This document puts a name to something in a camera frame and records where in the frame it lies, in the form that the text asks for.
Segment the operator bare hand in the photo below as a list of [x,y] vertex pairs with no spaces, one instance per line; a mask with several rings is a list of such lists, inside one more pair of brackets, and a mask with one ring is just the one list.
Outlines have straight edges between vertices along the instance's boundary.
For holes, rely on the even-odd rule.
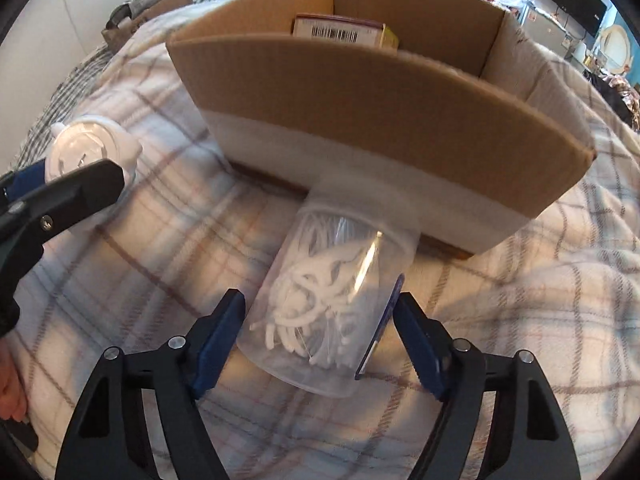
[[27,414],[27,399],[8,344],[0,344],[0,416],[2,420],[22,422]]

